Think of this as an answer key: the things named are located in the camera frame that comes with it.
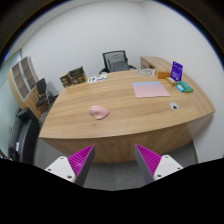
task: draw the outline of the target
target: wooden desk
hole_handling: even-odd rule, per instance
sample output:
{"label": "wooden desk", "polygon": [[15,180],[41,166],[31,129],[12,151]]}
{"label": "wooden desk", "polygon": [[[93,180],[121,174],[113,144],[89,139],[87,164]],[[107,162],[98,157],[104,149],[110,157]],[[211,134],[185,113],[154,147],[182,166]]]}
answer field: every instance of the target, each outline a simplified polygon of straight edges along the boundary
{"label": "wooden desk", "polygon": [[[142,59],[171,71],[172,65],[161,58]],[[193,87],[192,93],[181,93],[166,80],[139,76],[135,70],[109,73],[107,80],[65,88],[39,137],[66,155],[95,144],[94,163],[135,160],[134,144],[167,153],[190,142],[215,111],[191,78],[183,73],[182,80]],[[160,81],[170,96],[137,99],[131,83],[144,81]],[[170,102],[179,109],[171,109]],[[95,119],[88,113],[93,105],[106,107],[109,115]]]}

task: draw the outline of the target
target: mousepad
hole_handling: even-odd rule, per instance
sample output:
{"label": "mousepad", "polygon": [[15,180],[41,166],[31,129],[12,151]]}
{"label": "mousepad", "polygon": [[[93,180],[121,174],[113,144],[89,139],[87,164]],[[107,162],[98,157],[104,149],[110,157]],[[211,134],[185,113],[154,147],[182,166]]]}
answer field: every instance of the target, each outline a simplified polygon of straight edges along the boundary
{"label": "mousepad", "polygon": [[170,95],[161,82],[133,82],[132,86],[137,98]]}

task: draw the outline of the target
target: wooden tabletop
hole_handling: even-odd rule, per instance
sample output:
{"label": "wooden tabletop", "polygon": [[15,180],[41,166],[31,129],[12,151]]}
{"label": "wooden tabletop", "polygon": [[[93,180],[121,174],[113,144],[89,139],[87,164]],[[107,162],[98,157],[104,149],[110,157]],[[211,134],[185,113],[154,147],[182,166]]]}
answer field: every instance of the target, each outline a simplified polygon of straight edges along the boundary
{"label": "wooden tabletop", "polygon": [[[172,65],[161,58],[143,57],[159,69],[171,71]],[[108,73],[107,79],[82,83],[61,91],[52,106],[39,137],[54,139],[99,139],[147,133],[183,124],[215,111],[201,88],[183,72],[194,91],[181,93],[165,79],[140,76],[136,70]],[[136,98],[132,82],[160,81],[169,97]],[[170,108],[170,103],[179,109]],[[88,109],[102,105],[109,115],[95,119]]]}

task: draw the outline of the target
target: floor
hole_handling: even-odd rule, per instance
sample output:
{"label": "floor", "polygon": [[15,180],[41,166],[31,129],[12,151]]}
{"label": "floor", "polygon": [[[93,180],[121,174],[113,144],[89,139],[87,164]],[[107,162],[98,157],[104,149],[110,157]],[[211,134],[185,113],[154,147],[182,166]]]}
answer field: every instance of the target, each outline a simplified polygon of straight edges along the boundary
{"label": "floor", "polygon": [[[45,117],[40,119],[43,125]],[[193,142],[176,149],[169,154],[183,167],[197,164],[197,156]],[[45,169],[53,163],[59,156],[66,156],[56,150],[42,139],[38,139],[34,156],[34,165]],[[113,163],[113,164],[94,164],[92,163],[87,175],[84,188],[116,191],[140,188],[144,186],[144,180],[136,161]]]}

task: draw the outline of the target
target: storage cabinet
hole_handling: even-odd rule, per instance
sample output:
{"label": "storage cabinet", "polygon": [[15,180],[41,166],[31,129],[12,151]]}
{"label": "storage cabinet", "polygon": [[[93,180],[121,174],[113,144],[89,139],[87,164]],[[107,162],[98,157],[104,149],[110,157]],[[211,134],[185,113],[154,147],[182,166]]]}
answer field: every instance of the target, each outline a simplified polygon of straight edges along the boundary
{"label": "storage cabinet", "polygon": [[23,110],[29,107],[39,119],[40,112],[36,107],[36,82],[38,80],[32,70],[29,57],[25,57],[9,70],[8,81],[20,108]]}
{"label": "storage cabinet", "polygon": [[145,68],[152,68],[155,69],[156,66],[145,60],[143,57],[141,57],[141,69]]}

